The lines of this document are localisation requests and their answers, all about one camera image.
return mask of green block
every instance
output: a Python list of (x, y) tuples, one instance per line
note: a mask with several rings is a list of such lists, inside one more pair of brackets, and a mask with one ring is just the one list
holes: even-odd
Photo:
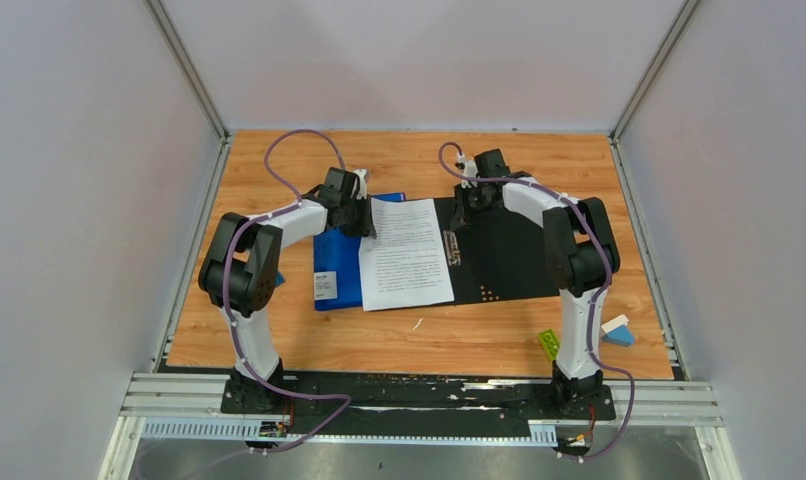
[(551, 362), (556, 361), (556, 354), (559, 353), (559, 337), (551, 330), (545, 330), (538, 334), (538, 343)]

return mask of wooden tabletop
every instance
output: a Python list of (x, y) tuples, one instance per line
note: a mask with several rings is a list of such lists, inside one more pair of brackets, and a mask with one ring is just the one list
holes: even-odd
[[(169, 365), (223, 367), (234, 362), (226, 324), (197, 287), (197, 274), (217, 221), (224, 213), (259, 214), (293, 200), (291, 192), (262, 165), (265, 149), (281, 133), (241, 131), (235, 138), (170, 349)], [(601, 342), (601, 358), (629, 369), (637, 378), (672, 378), (605, 136), (364, 131), (329, 134), (341, 149), (348, 169), (370, 171), (369, 192), (374, 194), (405, 192), (410, 200), (452, 196), (458, 180), (441, 169), (436, 152), (444, 141), (454, 140), (468, 156), (500, 148), (513, 171), (527, 171), (557, 191), (579, 198), (600, 197), (621, 253), (621, 271), (613, 278), (603, 320), (626, 314), (637, 339), (629, 348)], [(327, 168), (336, 161), (324, 140), (298, 135), (277, 147), (271, 164), (305, 192), (322, 182)], [(274, 344), (286, 369), (550, 374), (550, 362), (536, 335), (549, 328), (561, 332), (558, 297), (381, 312), (364, 312), (361, 308), (317, 312), (312, 294), (312, 262), (311, 239), (292, 245), (280, 258), (279, 270), (286, 281), (277, 287), (269, 307)], [(421, 318), (420, 326), (414, 329)]]

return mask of blue binder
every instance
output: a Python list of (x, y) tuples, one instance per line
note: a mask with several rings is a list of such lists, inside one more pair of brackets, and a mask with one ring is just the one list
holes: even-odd
[[(387, 202), (406, 200), (403, 193), (373, 195)], [(330, 230), (313, 240), (315, 272), (335, 272), (338, 297), (315, 300), (315, 310), (326, 311), (362, 306), (362, 280), (359, 275), (359, 246), (362, 239), (345, 237), (338, 230)]]

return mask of blue object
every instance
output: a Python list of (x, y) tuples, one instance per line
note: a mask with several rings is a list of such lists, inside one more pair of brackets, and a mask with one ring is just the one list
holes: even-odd
[(629, 347), (630, 345), (636, 343), (636, 337), (633, 336), (633, 332), (631, 332), (626, 325), (621, 325), (615, 330), (612, 330), (604, 335), (603, 341), (621, 347)]
[[(403, 193), (373, 195), (386, 202), (406, 200)], [(315, 272), (335, 272), (338, 298), (315, 300), (315, 310), (326, 311), (362, 306), (362, 278), (359, 275), (359, 237), (345, 237), (338, 230), (314, 238)]]

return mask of white wall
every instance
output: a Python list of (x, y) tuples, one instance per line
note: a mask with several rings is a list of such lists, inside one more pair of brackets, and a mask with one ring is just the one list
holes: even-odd
[(142, 2), (0, 0), (0, 479), (96, 476), (215, 147)]
[(233, 128), (608, 130), (682, 0), (166, 0)]
[(806, 478), (806, 0), (700, 7), (624, 139), (743, 476)]

